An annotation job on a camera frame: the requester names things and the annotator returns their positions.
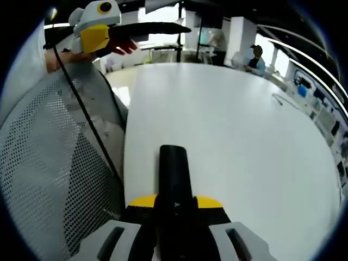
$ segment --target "desk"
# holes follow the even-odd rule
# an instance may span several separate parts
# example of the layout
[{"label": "desk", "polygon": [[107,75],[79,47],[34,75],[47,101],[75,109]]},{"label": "desk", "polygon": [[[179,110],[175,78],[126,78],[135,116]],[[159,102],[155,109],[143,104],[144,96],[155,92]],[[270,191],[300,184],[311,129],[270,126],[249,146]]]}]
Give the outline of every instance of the desk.
[{"label": "desk", "polygon": [[187,150],[194,195],[219,200],[279,261],[309,260],[335,223],[331,151],[266,79],[202,64],[139,66],[125,147],[126,204],[157,192],[163,144]]}]

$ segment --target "black cable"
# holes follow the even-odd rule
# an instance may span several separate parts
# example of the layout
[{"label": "black cable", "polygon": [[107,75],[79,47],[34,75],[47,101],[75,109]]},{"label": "black cable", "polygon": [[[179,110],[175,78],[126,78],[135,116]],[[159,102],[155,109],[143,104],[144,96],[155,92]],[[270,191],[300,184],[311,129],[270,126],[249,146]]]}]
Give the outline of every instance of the black cable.
[{"label": "black cable", "polygon": [[[80,95],[78,94],[78,91],[76,90],[74,84],[72,83],[72,80],[71,80],[69,74],[67,73],[66,68],[65,68],[63,62],[60,60],[60,57],[58,55],[57,48],[56,48],[55,45],[53,46],[53,50],[54,50],[55,57],[57,58],[57,61],[58,61],[59,65],[60,65],[60,68],[63,71],[63,74],[64,74],[67,82],[69,83],[70,88],[71,88],[72,92],[74,93],[74,95],[76,97],[76,100],[78,101],[78,103],[79,103],[79,105],[81,107],[81,110],[82,110],[83,114],[85,115],[85,117],[87,119],[87,122],[88,122],[88,124],[89,124],[89,126],[90,126],[90,128],[91,128],[91,130],[92,130],[92,132],[94,134],[94,136],[96,137],[97,142],[98,142],[100,148],[102,149],[102,151],[104,153],[104,156],[105,156],[105,158],[106,158],[106,160],[107,160],[107,162],[108,162],[108,164],[109,164],[109,166],[111,168],[111,171],[113,172],[115,178],[122,184],[121,189],[123,190],[122,194],[124,195],[125,192],[124,192],[124,188],[123,188],[123,182],[122,182],[122,180],[121,180],[121,178],[120,178],[120,176],[119,176],[119,174],[117,172],[117,169],[115,168],[115,166],[114,166],[114,164],[113,164],[113,162],[112,162],[112,160],[110,158],[110,155],[109,155],[107,149],[104,146],[104,143],[103,143],[102,139],[100,138],[100,136],[98,134],[97,129],[94,127],[94,124],[93,124],[93,122],[92,122],[92,120],[91,120],[91,118],[90,118],[90,116],[89,116],[89,114],[87,112],[87,109],[86,109],[85,105],[83,104],[83,101],[82,101]],[[121,202],[122,202],[122,208],[125,209],[125,201],[122,200]]]},{"label": "black cable", "polygon": [[299,111],[303,112],[303,111],[301,110],[301,108],[295,106],[292,102],[290,102],[289,100],[287,100],[286,98],[282,97],[282,96],[279,95],[279,94],[272,94],[272,97],[274,97],[274,98],[276,99],[276,101],[279,102],[279,104],[280,104],[281,106],[283,105],[283,103],[282,103],[281,101],[279,101],[277,98],[280,98],[280,99],[282,99],[283,101],[289,103],[289,104],[290,104],[291,106],[293,106],[296,110],[299,110]]}]

